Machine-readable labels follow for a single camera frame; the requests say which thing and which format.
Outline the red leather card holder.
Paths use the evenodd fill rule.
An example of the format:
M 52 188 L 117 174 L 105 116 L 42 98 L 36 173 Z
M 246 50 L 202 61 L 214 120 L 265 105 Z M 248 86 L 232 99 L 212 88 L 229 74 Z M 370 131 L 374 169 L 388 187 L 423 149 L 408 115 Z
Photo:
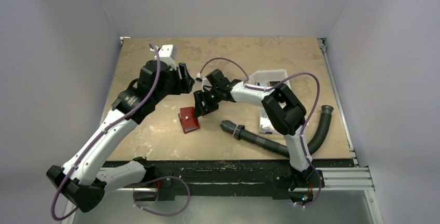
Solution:
M 200 129 L 200 125 L 197 117 L 195 117 L 194 107 L 183 107 L 180 108 L 178 114 L 180 124 L 184 134 L 196 131 Z

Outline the white plastic tray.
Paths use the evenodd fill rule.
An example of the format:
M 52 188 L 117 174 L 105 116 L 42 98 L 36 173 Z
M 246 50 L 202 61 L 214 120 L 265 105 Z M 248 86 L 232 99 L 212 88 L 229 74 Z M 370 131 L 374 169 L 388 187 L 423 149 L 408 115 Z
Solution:
M 286 69 L 256 71 L 249 76 L 244 87 L 257 91 L 264 91 L 263 88 L 272 88 L 282 81 L 291 89 L 290 82 L 285 80 L 287 77 L 288 73 Z

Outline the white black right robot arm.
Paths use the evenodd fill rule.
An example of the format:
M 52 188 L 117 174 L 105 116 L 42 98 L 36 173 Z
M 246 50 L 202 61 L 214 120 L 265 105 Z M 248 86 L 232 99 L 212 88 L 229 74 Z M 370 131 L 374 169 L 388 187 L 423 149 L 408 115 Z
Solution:
M 285 139 L 293 170 L 293 183 L 304 186 L 311 181 L 314 171 L 304 134 L 310 116 L 292 89 L 286 85 L 287 81 L 299 75 L 290 75 L 272 87 L 262 87 L 254 86 L 247 80 L 230 81 L 219 69 L 206 76 L 198 73 L 196 80 L 208 82 L 209 88 L 194 92 L 195 117 L 218 110 L 221 101 L 248 103 L 263 108 L 272 126 Z

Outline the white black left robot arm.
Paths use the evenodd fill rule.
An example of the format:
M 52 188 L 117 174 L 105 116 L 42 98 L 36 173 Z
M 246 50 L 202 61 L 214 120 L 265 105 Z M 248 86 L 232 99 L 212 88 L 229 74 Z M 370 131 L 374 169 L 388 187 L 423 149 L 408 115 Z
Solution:
M 94 209 L 108 193 L 139 184 L 149 187 L 158 181 L 155 166 L 142 157 L 119 167 L 102 166 L 117 146 L 151 114 L 168 95 L 189 94 L 195 81 L 185 63 L 172 67 L 164 61 L 150 60 L 137 79 L 119 93 L 101 126 L 80 151 L 62 166 L 53 165 L 46 175 L 77 209 Z

